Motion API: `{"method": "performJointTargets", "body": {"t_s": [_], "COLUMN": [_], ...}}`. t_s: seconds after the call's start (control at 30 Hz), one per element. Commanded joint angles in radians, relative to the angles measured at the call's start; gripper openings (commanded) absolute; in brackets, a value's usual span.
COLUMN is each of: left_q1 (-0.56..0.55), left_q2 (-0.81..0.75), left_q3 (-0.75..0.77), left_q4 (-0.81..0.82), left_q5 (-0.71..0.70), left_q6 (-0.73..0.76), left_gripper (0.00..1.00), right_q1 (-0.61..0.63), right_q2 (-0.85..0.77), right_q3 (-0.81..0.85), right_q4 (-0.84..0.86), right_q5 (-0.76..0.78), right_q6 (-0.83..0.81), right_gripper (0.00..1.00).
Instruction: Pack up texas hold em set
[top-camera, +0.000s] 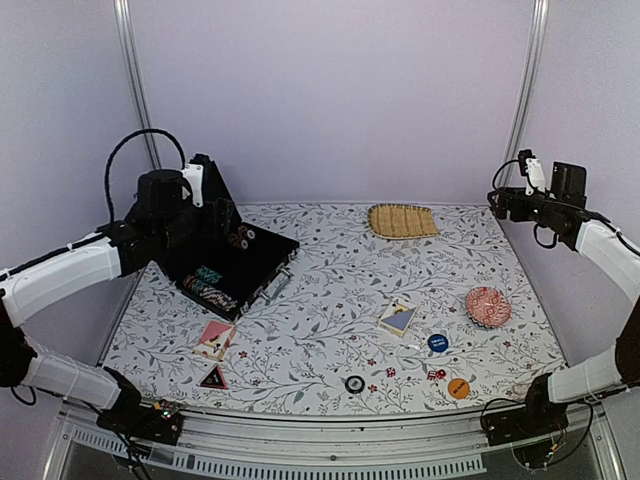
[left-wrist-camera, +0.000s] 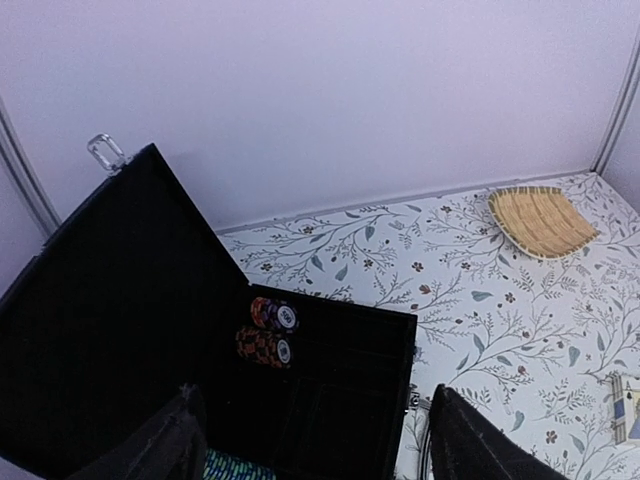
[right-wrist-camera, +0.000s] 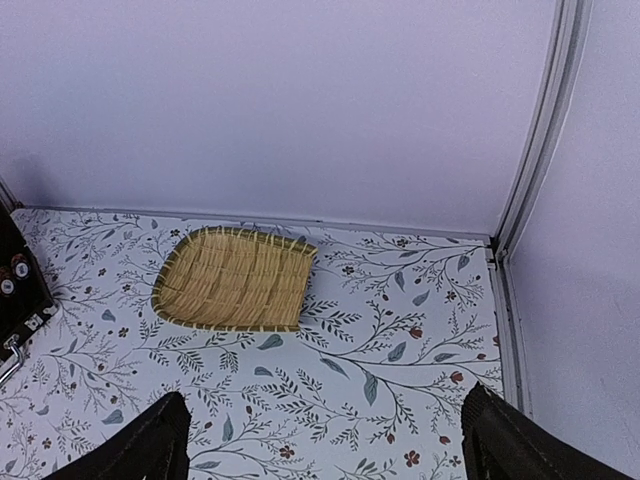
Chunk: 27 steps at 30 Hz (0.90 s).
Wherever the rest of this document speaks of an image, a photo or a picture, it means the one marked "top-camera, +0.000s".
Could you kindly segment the black poker case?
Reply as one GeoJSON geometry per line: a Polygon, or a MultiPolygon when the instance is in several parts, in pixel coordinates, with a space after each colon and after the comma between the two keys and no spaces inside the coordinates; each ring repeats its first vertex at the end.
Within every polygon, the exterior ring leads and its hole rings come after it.
{"type": "Polygon", "coordinates": [[[222,279],[211,285],[238,302],[236,320],[246,313],[279,274],[289,273],[287,265],[300,248],[299,241],[257,225],[242,220],[239,226],[226,237],[194,234],[159,263],[161,271],[179,290],[184,278],[195,275],[196,269],[202,265],[220,273],[222,279]],[[236,248],[229,241],[230,235],[241,225],[256,233],[247,250],[236,248]]]}

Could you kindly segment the red card deck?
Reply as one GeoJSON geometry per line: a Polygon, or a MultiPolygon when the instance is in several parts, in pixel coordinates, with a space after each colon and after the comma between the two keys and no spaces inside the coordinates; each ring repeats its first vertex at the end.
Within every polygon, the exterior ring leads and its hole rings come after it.
{"type": "Polygon", "coordinates": [[[211,360],[222,361],[235,335],[234,325],[212,320],[197,341],[194,352],[211,360]]]}

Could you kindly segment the black triangle card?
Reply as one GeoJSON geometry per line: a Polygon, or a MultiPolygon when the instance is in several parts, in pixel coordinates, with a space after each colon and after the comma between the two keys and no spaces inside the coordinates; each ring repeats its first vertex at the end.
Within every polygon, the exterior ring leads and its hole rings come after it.
{"type": "Polygon", "coordinates": [[[200,388],[216,390],[226,390],[228,388],[226,379],[219,365],[213,367],[212,370],[199,382],[198,386],[200,388]]]}

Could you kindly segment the blue card deck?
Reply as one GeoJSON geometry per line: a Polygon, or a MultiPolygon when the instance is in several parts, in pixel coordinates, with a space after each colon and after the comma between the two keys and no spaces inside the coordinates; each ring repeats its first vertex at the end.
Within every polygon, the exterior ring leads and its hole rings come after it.
{"type": "Polygon", "coordinates": [[[407,300],[394,298],[385,308],[377,321],[377,326],[398,337],[403,337],[408,331],[418,306],[407,300]]]}

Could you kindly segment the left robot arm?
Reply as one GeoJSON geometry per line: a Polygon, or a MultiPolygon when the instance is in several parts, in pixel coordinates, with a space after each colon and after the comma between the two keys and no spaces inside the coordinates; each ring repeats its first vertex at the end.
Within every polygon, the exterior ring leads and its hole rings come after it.
{"type": "Polygon", "coordinates": [[[182,157],[181,167],[138,180],[123,220],[108,198],[109,221],[83,239],[1,272],[1,385],[43,390],[85,402],[128,434],[148,426],[141,395],[123,375],[45,348],[24,333],[35,314],[90,286],[127,277],[150,263],[163,266],[200,240],[229,230],[234,206],[216,164],[182,157]]]}

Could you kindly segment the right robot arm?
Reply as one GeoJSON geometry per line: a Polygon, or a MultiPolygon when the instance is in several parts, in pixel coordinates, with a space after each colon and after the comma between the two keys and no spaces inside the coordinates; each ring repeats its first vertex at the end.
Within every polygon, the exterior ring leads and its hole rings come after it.
{"type": "MultiPolygon", "coordinates": [[[[604,163],[589,174],[588,207],[638,242],[639,169],[604,163]]],[[[593,263],[563,245],[543,250],[532,227],[506,220],[501,226],[527,274],[571,366],[610,347],[633,303],[593,263]]]]}

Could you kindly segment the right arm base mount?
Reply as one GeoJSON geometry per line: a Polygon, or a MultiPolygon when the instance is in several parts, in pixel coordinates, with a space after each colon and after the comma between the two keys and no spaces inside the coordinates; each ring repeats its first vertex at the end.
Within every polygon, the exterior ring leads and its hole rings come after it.
{"type": "Polygon", "coordinates": [[[490,446],[504,445],[560,432],[568,427],[567,404],[543,404],[530,406],[508,399],[489,401],[480,414],[480,427],[490,446]],[[492,410],[496,402],[507,402],[515,407],[492,410]]]}

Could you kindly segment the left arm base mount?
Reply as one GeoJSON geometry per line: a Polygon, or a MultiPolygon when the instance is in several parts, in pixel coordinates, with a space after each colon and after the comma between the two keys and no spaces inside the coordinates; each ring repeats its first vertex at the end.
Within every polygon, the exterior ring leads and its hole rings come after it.
{"type": "Polygon", "coordinates": [[[98,414],[97,425],[125,438],[176,446],[182,433],[184,416],[179,408],[160,400],[152,405],[116,408],[98,414]]]}

